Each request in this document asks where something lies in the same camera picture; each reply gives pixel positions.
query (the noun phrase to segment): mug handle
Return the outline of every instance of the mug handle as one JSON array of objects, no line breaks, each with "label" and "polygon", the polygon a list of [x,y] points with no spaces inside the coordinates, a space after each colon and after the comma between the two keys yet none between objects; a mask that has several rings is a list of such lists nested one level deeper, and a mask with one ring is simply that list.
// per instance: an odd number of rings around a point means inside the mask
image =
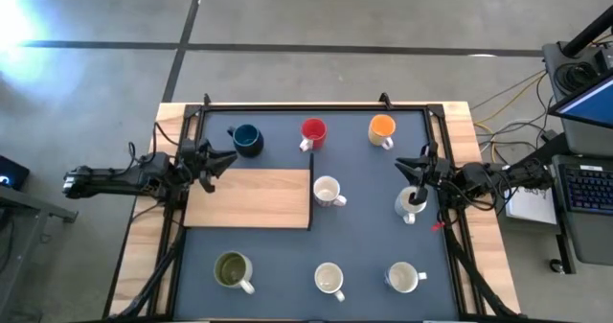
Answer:
[{"label": "mug handle", "polygon": [[247,294],[253,294],[256,291],[256,289],[253,288],[253,285],[251,285],[247,280],[240,280],[239,283],[242,289],[247,292]]},{"label": "mug handle", "polygon": [[300,150],[307,151],[313,148],[313,140],[303,139],[303,142],[300,143]]},{"label": "mug handle", "polygon": [[415,223],[415,214],[409,213],[409,214],[405,215],[404,217],[402,217],[402,219],[404,220],[404,223],[406,223],[406,224],[414,224]]},{"label": "mug handle", "polygon": [[345,204],[347,204],[347,199],[344,196],[339,195],[337,198],[334,199],[334,205],[342,207]]},{"label": "mug handle", "polygon": [[334,296],[336,297],[336,299],[338,299],[339,302],[343,302],[343,300],[345,300],[345,294],[343,294],[342,291],[340,291],[340,289],[338,291],[336,291],[334,293]]},{"label": "mug handle", "polygon": [[394,147],[394,141],[392,141],[391,137],[387,137],[381,144],[381,147],[383,147],[385,150],[390,150]]}]

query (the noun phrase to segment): wooden table edge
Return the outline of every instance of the wooden table edge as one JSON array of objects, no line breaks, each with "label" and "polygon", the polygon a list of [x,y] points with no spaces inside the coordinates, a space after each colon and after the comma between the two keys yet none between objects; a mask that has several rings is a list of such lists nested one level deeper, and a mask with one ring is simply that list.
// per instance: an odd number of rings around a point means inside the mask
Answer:
[{"label": "wooden table edge", "polygon": [[[165,121],[175,119],[177,117],[183,117],[183,109],[187,104],[202,104],[202,103],[163,103],[160,104],[156,121],[163,124]],[[210,106],[258,106],[258,105],[377,105],[384,103],[379,102],[271,102],[271,103],[210,103]],[[445,121],[449,135],[449,141],[451,143],[451,149],[454,155],[454,160],[457,166],[462,166],[466,162],[482,161],[481,153],[479,152],[477,138],[475,135],[474,127],[472,125],[472,118],[470,116],[470,110],[467,102],[392,102],[392,105],[426,105],[426,104],[441,104],[445,112]],[[166,130],[169,135],[178,134],[178,130]],[[519,311],[519,304],[511,277],[511,270],[509,269],[509,263],[507,255],[502,242],[502,236],[498,227],[497,218],[493,211],[483,212],[476,209],[468,209],[466,211],[466,219],[468,222],[468,229],[470,232],[471,242],[473,245],[473,251],[475,260],[479,271],[482,273],[486,281],[490,284],[492,289],[502,301],[512,310]],[[123,256],[126,253],[126,247],[128,245],[128,238],[132,234],[132,228],[126,236],[125,247],[122,250]],[[118,274],[125,267],[129,265],[125,264],[125,258],[120,265]],[[465,272],[461,274],[463,283],[463,292],[465,294],[466,307],[468,311],[475,312],[474,302],[472,301],[472,289]],[[120,311],[123,304],[129,303],[131,298],[124,298],[123,295],[118,292],[120,284],[119,277],[116,280],[114,293],[113,293],[113,305],[110,307],[110,313],[116,313]],[[488,307],[488,313],[492,314],[491,309]]]}]

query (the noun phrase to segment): monitor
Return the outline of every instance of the monitor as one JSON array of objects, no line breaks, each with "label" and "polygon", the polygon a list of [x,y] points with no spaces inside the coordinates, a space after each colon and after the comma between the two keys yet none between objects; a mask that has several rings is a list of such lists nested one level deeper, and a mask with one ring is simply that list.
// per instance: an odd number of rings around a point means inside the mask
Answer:
[{"label": "monitor", "polygon": [[549,114],[587,124],[613,128],[613,70],[557,102]]}]

